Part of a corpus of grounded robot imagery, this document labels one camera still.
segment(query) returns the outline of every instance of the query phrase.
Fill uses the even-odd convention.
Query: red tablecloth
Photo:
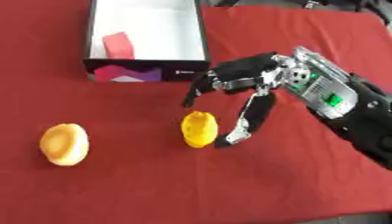
[[[290,223],[390,210],[392,172],[277,92],[260,131],[227,150],[185,146],[186,83],[95,83],[81,64],[88,1],[2,3],[0,223]],[[214,62],[294,46],[388,88],[392,40],[374,16],[267,7],[204,9]],[[196,109],[231,130],[249,93]],[[56,123],[79,123],[91,153],[60,168],[39,153]]]

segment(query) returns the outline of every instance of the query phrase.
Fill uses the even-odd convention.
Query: robotic hand
[[[257,131],[275,103],[270,90],[279,87],[355,149],[392,170],[392,97],[303,47],[291,57],[269,52],[220,64],[197,77],[183,106],[191,107],[196,97],[218,89],[227,94],[254,89],[233,131],[215,140],[215,147],[224,147]]]
[[[282,79],[278,76],[277,62],[273,60],[276,56],[275,52],[269,52],[220,64],[215,69],[202,73],[191,85],[184,107],[191,107],[197,96],[218,89],[224,89],[227,94],[250,88],[255,90],[241,109],[233,131],[219,136],[215,140],[215,147],[237,144],[249,138],[261,126],[275,103],[275,96],[270,94],[270,89],[277,88]]]

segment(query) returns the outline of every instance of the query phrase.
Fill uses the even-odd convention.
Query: red block
[[[133,45],[123,31],[103,37],[103,44],[111,59],[133,60],[135,58]]]

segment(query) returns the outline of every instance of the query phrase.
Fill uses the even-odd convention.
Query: purple graphic on box
[[[105,66],[94,71],[98,81],[161,81],[162,69],[152,68],[146,72],[136,72],[121,66]]]

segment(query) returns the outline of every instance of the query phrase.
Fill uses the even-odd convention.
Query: yellow ball
[[[77,165],[88,154],[88,134],[78,124],[59,124],[39,141],[46,158],[56,165]]]
[[[193,148],[203,148],[218,136],[218,123],[210,113],[194,111],[181,123],[185,142]]]

